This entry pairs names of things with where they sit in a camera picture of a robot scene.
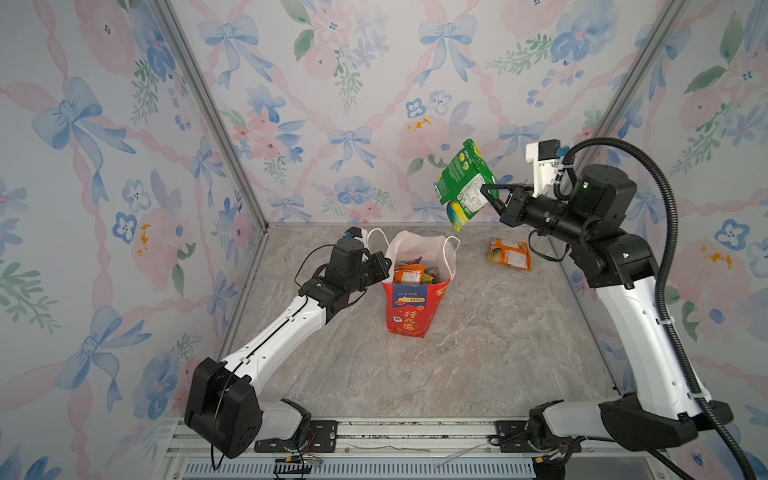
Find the green snack pack back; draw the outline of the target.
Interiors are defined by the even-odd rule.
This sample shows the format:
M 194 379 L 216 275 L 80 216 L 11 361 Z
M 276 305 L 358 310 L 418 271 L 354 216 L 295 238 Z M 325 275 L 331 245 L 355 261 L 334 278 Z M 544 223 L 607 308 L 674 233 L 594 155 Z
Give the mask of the green snack pack back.
M 489 203 L 482 186 L 495 183 L 475 142 L 465 140 L 434 184 L 440 204 L 456 231 L 461 231 Z

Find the red paper bag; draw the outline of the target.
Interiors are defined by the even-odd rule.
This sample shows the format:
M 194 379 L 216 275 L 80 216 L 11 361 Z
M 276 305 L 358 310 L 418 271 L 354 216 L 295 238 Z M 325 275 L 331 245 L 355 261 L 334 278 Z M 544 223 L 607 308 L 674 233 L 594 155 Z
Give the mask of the red paper bag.
M 386 326 L 401 336 L 423 338 L 457 272 L 461 241 L 455 236 L 421 236 L 401 231 L 384 239 L 385 256 L 392 261 L 389 277 L 383 281 L 386 294 Z M 425 266 L 420 285 L 394 284 L 396 267 Z

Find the orange snack pack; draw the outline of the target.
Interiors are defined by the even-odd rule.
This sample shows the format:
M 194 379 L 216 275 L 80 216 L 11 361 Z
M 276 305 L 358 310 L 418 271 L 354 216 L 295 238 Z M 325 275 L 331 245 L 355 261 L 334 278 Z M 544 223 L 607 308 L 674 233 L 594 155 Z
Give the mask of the orange snack pack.
M 394 271 L 394 284 L 420 285 L 423 283 L 425 266 L 420 264 L 403 265 L 396 267 Z
M 531 251 L 525 242 L 505 242 L 500 238 L 492 237 L 487 260 L 519 270 L 532 269 Z

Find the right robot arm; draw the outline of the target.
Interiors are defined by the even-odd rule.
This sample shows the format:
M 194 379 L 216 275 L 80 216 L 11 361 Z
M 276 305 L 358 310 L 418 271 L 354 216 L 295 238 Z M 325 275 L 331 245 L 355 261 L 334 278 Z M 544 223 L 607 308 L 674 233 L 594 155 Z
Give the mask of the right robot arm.
M 483 196 L 503 224 L 530 226 L 563 241 L 590 288 L 609 313 L 632 369 L 634 390 L 601 402 L 551 401 L 531 409 L 527 440 L 547 451 L 568 437 L 610 440 L 629 451 L 682 446 L 717 423 L 734 419 L 729 405 L 702 398 L 707 418 L 691 393 L 655 299 L 660 277 L 648 242 L 622 230 L 637 186 L 623 171 L 590 165 L 567 200 L 536 195 L 533 187 L 485 184 Z

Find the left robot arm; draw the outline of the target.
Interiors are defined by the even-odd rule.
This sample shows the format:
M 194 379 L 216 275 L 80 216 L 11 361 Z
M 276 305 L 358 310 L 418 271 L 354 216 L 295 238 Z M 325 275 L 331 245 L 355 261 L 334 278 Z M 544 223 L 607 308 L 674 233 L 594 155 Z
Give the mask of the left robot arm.
M 256 442 L 302 450 L 311 415 L 288 399 L 259 395 L 277 368 L 312 334 L 387 279 L 392 262 L 369 249 L 369 231 L 351 227 L 333 244 L 330 259 L 300 285 L 268 327 L 222 360 L 207 358 L 194 371 L 184 422 L 212 450 L 234 459 Z

